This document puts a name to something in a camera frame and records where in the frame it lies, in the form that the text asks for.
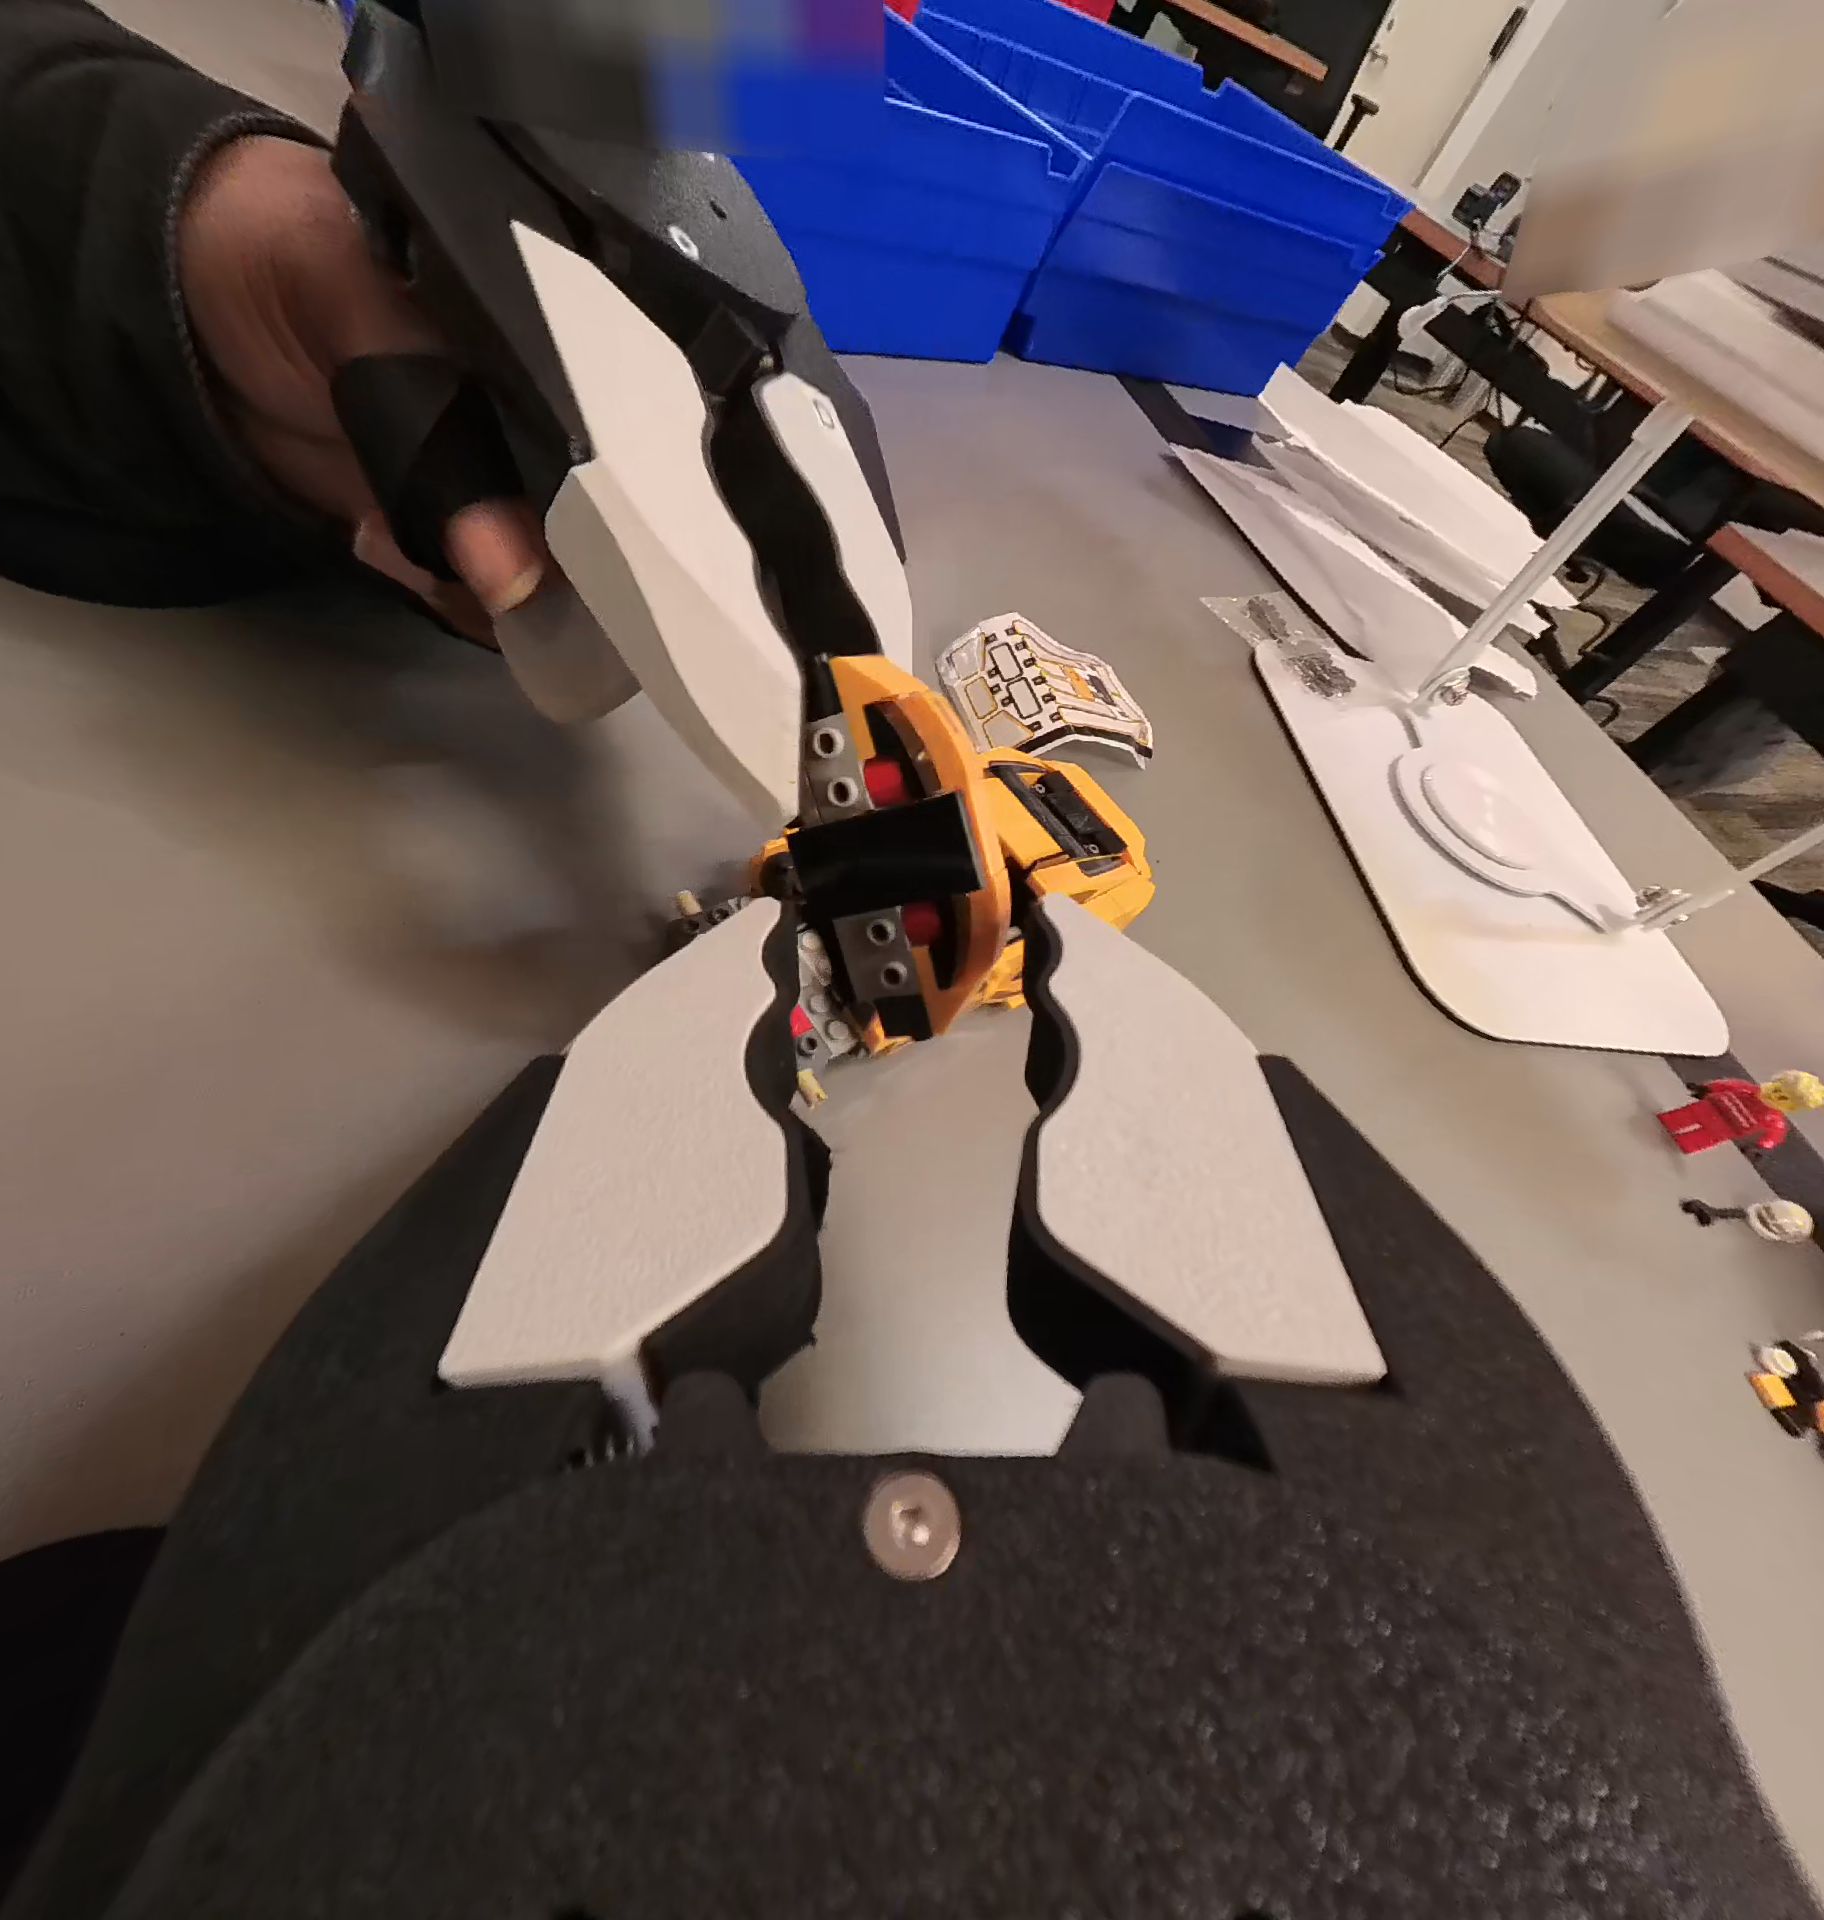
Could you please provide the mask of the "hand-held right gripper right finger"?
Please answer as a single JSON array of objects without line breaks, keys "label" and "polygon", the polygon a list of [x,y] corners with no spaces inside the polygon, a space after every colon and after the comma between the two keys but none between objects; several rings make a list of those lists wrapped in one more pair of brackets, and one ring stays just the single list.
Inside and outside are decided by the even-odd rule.
[{"label": "hand-held right gripper right finger", "polygon": [[1023,961],[1036,1112],[1020,1251],[1212,1375],[1379,1382],[1387,1361],[1255,1043],[1072,901],[1032,909]]}]

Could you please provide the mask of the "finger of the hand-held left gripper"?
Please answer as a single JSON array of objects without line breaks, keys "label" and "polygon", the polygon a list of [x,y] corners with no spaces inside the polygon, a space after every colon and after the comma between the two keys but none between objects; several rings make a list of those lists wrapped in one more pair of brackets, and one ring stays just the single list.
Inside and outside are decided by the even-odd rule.
[{"label": "finger of the hand-held left gripper", "polygon": [[677,737],[759,824],[799,815],[803,673],[753,553],[779,502],[749,405],[773,317],[693,254],[633,236],[626,269],[512,218],[584,456],[544,512],[565,584]]},{"label": "finger of the hand-held left gripper", "polygon": [[779,502],[752,543],[781,628],[805,656],[878,654],[911,670],[913,595],[867,404],[833,366],[827,386],[761,375],[749,405],[776,450]]}]

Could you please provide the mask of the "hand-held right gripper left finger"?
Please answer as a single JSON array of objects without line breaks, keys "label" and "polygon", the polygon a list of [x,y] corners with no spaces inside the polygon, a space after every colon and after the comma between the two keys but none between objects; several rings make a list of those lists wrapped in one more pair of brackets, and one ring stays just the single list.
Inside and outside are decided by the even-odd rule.
[{"label": "hand-held right gripper left finger", "polygon": [[633,1449],[668,1386],[753,1396],[822,1296],[792,1115],[792,918],[757,901],[662,961],[567,1043],[436,1361],[451,1389],[593,1382]]}]

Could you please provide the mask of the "yellow lego car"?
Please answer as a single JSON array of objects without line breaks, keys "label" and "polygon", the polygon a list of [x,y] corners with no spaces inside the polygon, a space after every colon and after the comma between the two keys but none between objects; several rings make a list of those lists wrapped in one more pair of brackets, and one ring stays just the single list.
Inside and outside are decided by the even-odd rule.
[{"label": "yellow lego car", "polygon": [[981,756],[981,850],[996,858],[1003,883],[973,895],[945,895],[956,866],[924,858],[924,843],[947,850],[937,820],[913,824],[884,841],[888,866],[913,893],[867,913],[833,915],[841,901],[829,856],[799,843],[819,829],[795,827],[768,841],[736,895],[700,901],[684,892],[666,923],[666,951],[721,926],[753,901],[779,901],[795,915],[799,1008],[790,1019],[803,1079],[847,1057],[883,1057],[939,1033],[928,998],[948,1019],[1023,1004],[1023,919],[1044,901],[1068,901],[1109,926],[1128,926],[1153,899],[1145,836],[1089,772],[1017,751]]}]

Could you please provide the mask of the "lego sticker sheet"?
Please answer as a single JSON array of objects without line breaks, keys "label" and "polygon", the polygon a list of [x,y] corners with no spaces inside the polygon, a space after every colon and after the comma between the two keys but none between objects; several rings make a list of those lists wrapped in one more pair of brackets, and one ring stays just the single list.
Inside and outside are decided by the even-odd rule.
[{"label": "lego sticker sheet", "polygon": [[937,656],[937,673],[973,751],[1047,756],[1109,751],[1150,765],[1149,716],[1116,669],[1060,645],[1020,613],[980,622]]}]

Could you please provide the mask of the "red lego minifigure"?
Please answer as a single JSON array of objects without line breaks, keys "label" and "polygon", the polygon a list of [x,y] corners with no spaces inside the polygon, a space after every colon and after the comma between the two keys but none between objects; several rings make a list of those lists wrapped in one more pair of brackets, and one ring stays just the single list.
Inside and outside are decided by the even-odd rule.
[{"label": "red lego minifigure", "polygon": [[1720,1145],[1765,1156],[1786,1140],[1793,1116],[1821,1106],[1824,1081],[1793,1070],[1765,1081],[1692,1083],[1681,1104],[1654,1118],[1679,1156],[1701,1156]]}]

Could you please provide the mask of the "spare small lego pieces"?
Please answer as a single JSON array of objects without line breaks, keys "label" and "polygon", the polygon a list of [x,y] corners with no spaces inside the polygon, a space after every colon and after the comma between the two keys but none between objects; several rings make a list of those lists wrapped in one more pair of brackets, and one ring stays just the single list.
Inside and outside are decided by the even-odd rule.
[{"label": "spare small lego pieces", "polygon": [[1778,1429],[1824,1463],[1824,1328],[1755,1343],[1746,1380]]}]

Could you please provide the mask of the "person's left hand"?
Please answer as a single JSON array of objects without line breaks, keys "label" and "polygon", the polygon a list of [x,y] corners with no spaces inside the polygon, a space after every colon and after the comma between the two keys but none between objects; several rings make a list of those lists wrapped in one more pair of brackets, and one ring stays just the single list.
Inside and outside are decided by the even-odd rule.
[{"label": "person's left hand", "polygon": [[462,510],[446,532],[454,580],[397,547],[334,411],[348,361],[449,359],[409,290],[368,247],[322,148],[241,136],[203,159],[179,208],[184,316],[227,426],[271,487],[331,527],[358,563],[493,650],[494,618],[544,584],[549,558],[522,502]]}]

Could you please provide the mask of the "white booklet stand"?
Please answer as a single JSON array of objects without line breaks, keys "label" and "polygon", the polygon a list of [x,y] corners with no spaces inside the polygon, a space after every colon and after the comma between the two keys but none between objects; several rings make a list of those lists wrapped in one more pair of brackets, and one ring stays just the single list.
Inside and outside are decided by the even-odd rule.
[{"label": "white booklet stand", "polygon": [[1461,644],[1403,692],[1337,641],[1356,673],[1343,700],[1310,694],[1277,660],[1253,666],[1405,968],[1444,1013],[1505,1043],[1717,1055],[1722,1013],[1666,933],[1700,903],[1643,904],[1472,679],[1509,673],[1499,632],[1552,604],[1556,570],[1689,426],[1750,429],[1824,478],[1824,352],[1715,273],[1581,303],[1658,400]]}]

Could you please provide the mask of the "clear bag of black parts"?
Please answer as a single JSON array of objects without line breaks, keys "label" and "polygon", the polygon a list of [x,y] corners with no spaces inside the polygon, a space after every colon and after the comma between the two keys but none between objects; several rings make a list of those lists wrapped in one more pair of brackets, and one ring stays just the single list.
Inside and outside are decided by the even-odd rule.
[{"label": "clear bag of black parts", "polygon": [[1310,694],[1343,700],[1356,692],[1352,656],[1288,594],[1211,595],[1201,607],[1255,658],[1282,663]]}]

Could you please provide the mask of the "building instruction booklet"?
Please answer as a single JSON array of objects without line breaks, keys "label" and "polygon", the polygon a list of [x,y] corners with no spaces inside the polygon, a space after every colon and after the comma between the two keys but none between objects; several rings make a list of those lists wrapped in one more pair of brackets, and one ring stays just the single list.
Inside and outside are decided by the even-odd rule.
[{"label": "building instruction booklet", "polygon": [[1331,400],[1288,366],[1237,458],[1171,449],[1334,641],[1403,692],[1533,560],[1520,510],[1403,421]]}]

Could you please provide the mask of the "grey background desk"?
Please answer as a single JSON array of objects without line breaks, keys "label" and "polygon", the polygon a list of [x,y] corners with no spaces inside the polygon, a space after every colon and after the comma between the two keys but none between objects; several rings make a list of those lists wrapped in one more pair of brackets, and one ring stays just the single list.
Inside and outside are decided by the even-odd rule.
[{"label": "grey background desk", "polygon": [[[1451,349],[1475,375],[1520,409],[1496,426],[1485,464],[1499,489],[1537,521],[1570,509],[1612,456],[1628,443],[1651,399],[1609,362],[1578,346],[1578,326],[1548,322],[1537,309],[1475,304],[1498,286],[1496,242],[1464,239],[1422,211],[1409,211],[1388,241],[1369,286],[1388,303],[1350,373],[1369,352],[1396,352],[1396,323],[1418,316],[1432,286],[1456,300],[1422,334]],[[1645,603],[1563,670],[1574,698],[1591,698],[1645,660],[1718,592],[1748,584],[1778,609],[1774,586],[1793,590],[1793,613],[1820,607],[1824,510],[1768,470],[1760,456],[1709,426],[1689,429],[1634,485],[1628,504],[1609,510],[1580,555],[1647,590]]]}]

